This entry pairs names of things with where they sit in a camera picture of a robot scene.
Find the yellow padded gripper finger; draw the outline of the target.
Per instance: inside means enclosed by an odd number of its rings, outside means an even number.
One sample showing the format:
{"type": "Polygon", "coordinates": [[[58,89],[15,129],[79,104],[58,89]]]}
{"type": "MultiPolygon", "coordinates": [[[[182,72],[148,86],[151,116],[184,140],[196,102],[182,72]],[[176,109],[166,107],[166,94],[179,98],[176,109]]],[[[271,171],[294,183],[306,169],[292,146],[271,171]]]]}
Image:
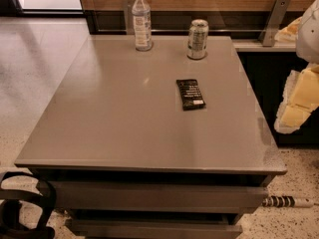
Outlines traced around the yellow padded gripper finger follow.
{"type": "Polygon", "coordinates": [[[319,65],[310,65],[288,76],[274,128],[279,133],[298,130],[319,107],[319,65]]]}

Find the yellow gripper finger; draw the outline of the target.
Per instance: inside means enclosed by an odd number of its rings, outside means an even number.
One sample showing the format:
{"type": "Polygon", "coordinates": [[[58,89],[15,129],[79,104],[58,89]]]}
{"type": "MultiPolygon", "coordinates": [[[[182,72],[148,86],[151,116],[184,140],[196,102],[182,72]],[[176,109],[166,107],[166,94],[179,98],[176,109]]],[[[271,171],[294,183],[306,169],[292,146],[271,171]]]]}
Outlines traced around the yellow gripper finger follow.
{"type": "Polygon", "coordinates": [[[297,18],[289,25],[279,30],[275,35],[275,40],[277,42],[294,42],[297,37],[300,22],[301,18],[297,18]]]}

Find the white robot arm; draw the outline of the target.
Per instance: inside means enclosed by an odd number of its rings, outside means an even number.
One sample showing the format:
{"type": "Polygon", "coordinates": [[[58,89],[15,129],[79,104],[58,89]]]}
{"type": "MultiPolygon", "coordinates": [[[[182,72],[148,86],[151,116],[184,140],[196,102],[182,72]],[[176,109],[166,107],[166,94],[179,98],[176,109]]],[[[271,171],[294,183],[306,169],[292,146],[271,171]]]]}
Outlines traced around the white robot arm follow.
{"type": "Polygon", "coordinates": [[[296,55],[308,62],[301,72],[288,76],[274,128],[279,133],[298,130],[319,108],[319,0],[301,17],[296,35],[296,55]]]}

